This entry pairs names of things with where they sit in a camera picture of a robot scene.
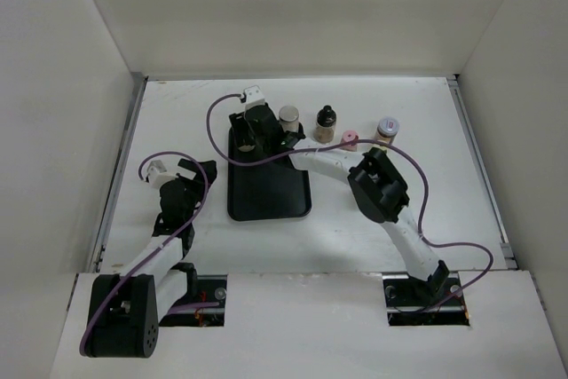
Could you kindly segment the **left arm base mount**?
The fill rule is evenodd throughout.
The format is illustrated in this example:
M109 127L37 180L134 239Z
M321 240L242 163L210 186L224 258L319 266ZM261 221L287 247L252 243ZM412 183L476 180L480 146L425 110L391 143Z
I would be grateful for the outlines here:
M185 275L187 291L161 319L160 327L222 327L225 324L227 276L198 274L192 263L178 263L172 270Z

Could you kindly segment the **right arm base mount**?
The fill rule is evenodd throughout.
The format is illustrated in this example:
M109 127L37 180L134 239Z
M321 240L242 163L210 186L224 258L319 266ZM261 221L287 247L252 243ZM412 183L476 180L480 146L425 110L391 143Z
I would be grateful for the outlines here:
M386 316L393 327L469 326L469 312L462 292L444 303L438 302L450 296L461 286L457 273L451 273L434 298L419 296L411 279L404 274L384 275L383 293Z

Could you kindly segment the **tall blue-band spice jar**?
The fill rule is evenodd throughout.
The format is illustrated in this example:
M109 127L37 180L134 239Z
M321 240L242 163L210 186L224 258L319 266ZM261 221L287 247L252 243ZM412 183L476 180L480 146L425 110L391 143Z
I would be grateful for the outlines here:
M284 106L279 110L279 122L284 131L299 131L299 111L294 106Z

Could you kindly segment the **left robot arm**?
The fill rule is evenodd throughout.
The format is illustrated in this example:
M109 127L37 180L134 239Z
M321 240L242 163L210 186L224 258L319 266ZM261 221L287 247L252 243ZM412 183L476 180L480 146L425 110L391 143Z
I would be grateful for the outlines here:
M179 153L180 171L174 173L161 158L161 153L152 154L138 167L138 177L160 195L151 240L119 272L100 274L93 281L79 343L84 357L148 358L164 318L221 304L200 289L195 267L184 260L193 244L193 221L217 178L217 165Z

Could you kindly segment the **black grinder-cap spice bottle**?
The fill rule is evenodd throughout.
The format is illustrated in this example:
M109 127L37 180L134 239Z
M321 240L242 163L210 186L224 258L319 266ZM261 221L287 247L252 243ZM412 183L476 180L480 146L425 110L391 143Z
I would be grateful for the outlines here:
M256 140L249 134L238 134L234 137L235 145L240 152L248 153L256 148Z

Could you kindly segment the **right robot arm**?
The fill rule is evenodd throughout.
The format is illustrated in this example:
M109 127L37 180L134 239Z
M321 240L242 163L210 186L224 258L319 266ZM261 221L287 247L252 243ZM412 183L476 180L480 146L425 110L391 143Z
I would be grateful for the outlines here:
M310 174L335 179L351 189L362 215L389 235L414 298L432 304L443 295L449 270L419 234L408 184L385 151L346 152L307 138L302 129L284 130L266 104L230 114L229 121L233 219L302 217L312 206Z

